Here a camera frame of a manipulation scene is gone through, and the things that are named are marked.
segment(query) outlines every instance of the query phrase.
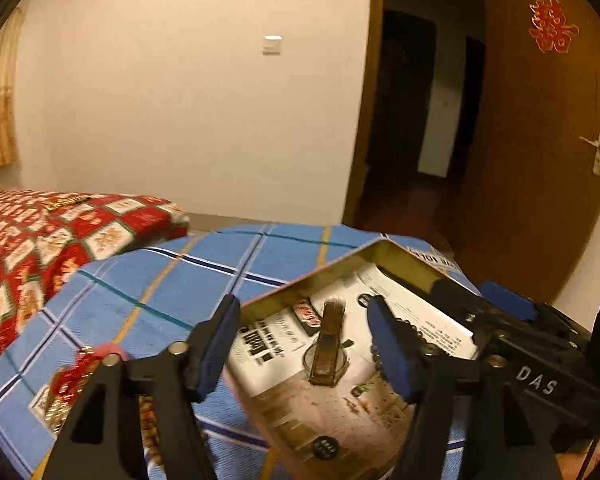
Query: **red and white quilt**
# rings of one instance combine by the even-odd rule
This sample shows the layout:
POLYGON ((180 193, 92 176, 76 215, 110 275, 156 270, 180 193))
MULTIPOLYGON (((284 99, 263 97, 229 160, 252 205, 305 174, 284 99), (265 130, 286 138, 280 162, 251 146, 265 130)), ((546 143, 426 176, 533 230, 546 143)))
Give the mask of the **red and white quilt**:
POLYGON ((182 208, 163 198, 80 193, 0 193, 0 354, 80 266, 187 234, 182 208))

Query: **bedsheet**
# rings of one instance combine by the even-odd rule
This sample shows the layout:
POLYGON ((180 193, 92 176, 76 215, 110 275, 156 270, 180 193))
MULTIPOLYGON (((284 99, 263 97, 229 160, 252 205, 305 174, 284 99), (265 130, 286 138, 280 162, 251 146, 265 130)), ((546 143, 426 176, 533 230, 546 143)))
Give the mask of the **bedsheet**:
POLYGON ((0 193, 0 354, 81 265, 187 233, 180 206, 153 196, 91 194, 45 207, 78 196, 0 193))
MULTIPOLYGON (((344 226, 263 224, 178 238, 81 267, 0 357, 0 446, 30 478, 53 446, 43 421, 50 378, 85 345, 114 342, 135 358, 157 354, 208 319, 227 293, 246 302, 381 235, 344 226)), ((393 237, 477 293, 458 267, 416 238, 393 237)), ((227 384, 195 405, 219 479, 260 478, 268 445, 227 384)), ((445 479, 458 474, 462 429, 448 444, 445 479)), ((146 456, 151 479, 164 473, 146 456)), ((291 476, 277 463, 272 478, 291 476)))

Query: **door handle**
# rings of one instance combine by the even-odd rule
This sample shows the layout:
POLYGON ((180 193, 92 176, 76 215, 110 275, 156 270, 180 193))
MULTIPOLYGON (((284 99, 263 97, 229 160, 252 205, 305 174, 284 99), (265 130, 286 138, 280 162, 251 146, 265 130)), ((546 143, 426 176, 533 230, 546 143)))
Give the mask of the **door handle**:
POLYGON ((589 140, 583 136, 578 138, 596 149, 596 156, 593 159, 593 174, 595 176, 600 176, 600 134, 598 134, 598 140, 589 140))

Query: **yellow stripe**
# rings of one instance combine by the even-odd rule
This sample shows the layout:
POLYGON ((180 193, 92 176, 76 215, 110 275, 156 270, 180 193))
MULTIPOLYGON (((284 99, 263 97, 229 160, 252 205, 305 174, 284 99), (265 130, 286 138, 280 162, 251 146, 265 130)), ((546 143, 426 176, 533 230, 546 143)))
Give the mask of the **yellow stripe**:
MULTIPOLYGON (((156 276, 154 278, 154 280, 149 284, 149 286, 146 288, 145 292, 140 297, 140 303, 146 303, 147 301, 149 301, 149 299, 154 294, 155 289, 158 288, 158 285, 160 285, 162 283, 162 281, 167 277, 167 275, 173 270, 173 267, 175 267, 178 264, 178 262, 182 259, 182 256, 184 254, 187 254, 191 250, 191 248, 195 244, 198 243, 200 238, 202 238, 202 236, 199 237, 199 236, 195 235, 195 236, 191 237, 191 240, 187 243, 187 245, 185 245, 182 248, 182 252, 180 254, 178 254, 178 257, 175 260, 172 260, 171 262, 169 262, 169 265, 164 267, 162 272, 160 274, 158 274, 158 276, 156 276)), ((120 332, 118 332, 118 334, 115 336, 115 338, 113 338, 112 343, 119 345, 122 342, 122 340, 125 338, 126 334, 129 332, 129 330, 133 326, 133 323, 135 323, 136 319, 138 319, 138 316, 140 315, 141 310, 142 309, 139 306, 136 306, 131 311, 131 313, 126 317, 126 319, 122 323, 122 327, 120 327, 120 332)))
MULTIPOLYGON (((204 236, 205 235, 202 235, 202 236, 194 235, 193 237, 191 237, 191 240, 187 243, 187 245, 185 245, 182 248, 182 252, 180 252, 180 254, 178 254, 177 258, 175 260, 169 262, 169 265, 164 267, 162 272, 158 276, 156 276, 154 278, 154 280, 149 284, 149 286, 146 288, 145 292, 142 294, 142 297, 140 298, 141 303, 146 303, 147 301, 149 301, 149 298, 152 297, 152 295, 155 292, 155 289, 158 288, 158 285, 160 285, 162 283, 162 280, 164 280, 167 277, 167 275, 173 270, 173 267, 175 267, 176 264, 182 259, 184 254, 188 253, 191 250, 191 248, 195 244, 197 244, 204 236)), ((125 335, 127 334, 127 332, 129 332, 129 329, 131 328, 133 323, 138 318, 140 311, 141 311, 141 309, 138 306, 136 306, 131 311, 131 314, 129 314, 126 317, 124 323, 122 324, 122 327, 120 328, 120 332, 118 332, 118 334, 115 336, 115 338, 113 338, 113 341, 112 341, 113 343, 115 343, 116 345, 120 344, 120 342, 125 338, 125 335)), ((31 480, 41 480, 42 475, 45 472, 46 463, 49 460, 49 455, 51 455, 52 449, 53 449, 53 447, 49 451, 46 452, 45 457, 40 461, 40 463, 38 464, 38 467, 33 472, 33 475, 31 476, 31 480)))
POLYGON ((260 478, 258 480, 269 480, 273 475, 273 469, 275 466, 276 452, 269 448, 267 455, 264 457, 264 462, 262 463, 262 472, 260 473, 260 478))
POLYGON ((331 237, 331 226, 327 225, 322 231, 322 245, 320 246, 320 252, 318 252, 318 259, 315 261, 316 267, 321 267, 324 265, 327 259, 327 249, 329 246, 326 244, 331 237))

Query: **yellow curtain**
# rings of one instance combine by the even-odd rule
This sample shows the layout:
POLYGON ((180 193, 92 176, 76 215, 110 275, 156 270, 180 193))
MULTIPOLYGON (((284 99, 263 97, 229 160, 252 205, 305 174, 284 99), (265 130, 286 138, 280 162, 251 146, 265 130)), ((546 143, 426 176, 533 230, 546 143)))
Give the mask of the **yellow curtain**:
POLYGON ((24 13, 16 8, 0 30, 0 168, 16 160, 13 79, 24 13))

